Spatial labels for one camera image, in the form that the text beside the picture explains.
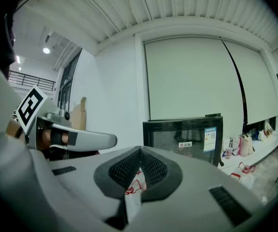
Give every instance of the cardboard box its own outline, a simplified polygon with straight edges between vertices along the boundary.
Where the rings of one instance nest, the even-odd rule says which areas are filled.
[[[82,97],[80,104],[76,105],[70,113],[70,126],[74,129],[85,131],[85,101],[86,97]]]

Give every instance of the white roller shade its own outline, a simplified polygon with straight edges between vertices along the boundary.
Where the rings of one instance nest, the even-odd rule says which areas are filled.
[[[239,70],[245,91],[248,124],[278,115],[278,104],[270,73],[260,54],[245,46],[225,42]]]
[[[221,40],[176,38],[145,49],[151,119],[221,113],[224,137],[242,133],[239,81]]]

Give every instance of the white shelf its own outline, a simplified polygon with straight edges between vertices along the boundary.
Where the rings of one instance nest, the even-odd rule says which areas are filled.
[[[230,159],[222,157],[224,166],[218,166],[225,174],[230,175],[235,168],[243,162],[245,165],[252,166],[253,164],[260,161],[262,158],[271,153],[278,146],[278,133],[273,132],[272,136],[266,139],[265,141],[253,141],[253,147],[255,149],[254,153],[247,155],[246,157],[242,156],[231,156]]]

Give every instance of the sticker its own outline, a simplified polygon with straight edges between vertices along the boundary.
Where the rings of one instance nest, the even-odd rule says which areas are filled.
[[[193,142],[179,143],[179,148],[192,147]]]
[[[35,85],[19,105],[16,115],[25,133],[28,132],[34,117],[47,96]]]
[[[216,143],[216,127],[205,129],[205,145],[203,152],[215,150]]]

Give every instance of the metal railing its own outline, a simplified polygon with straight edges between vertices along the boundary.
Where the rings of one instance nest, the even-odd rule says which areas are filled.
[[[54,81],[14,71],[9,71],[8,82],[28,87],[37,85],[39,88],[49,91],[53,91],[55,86]]]

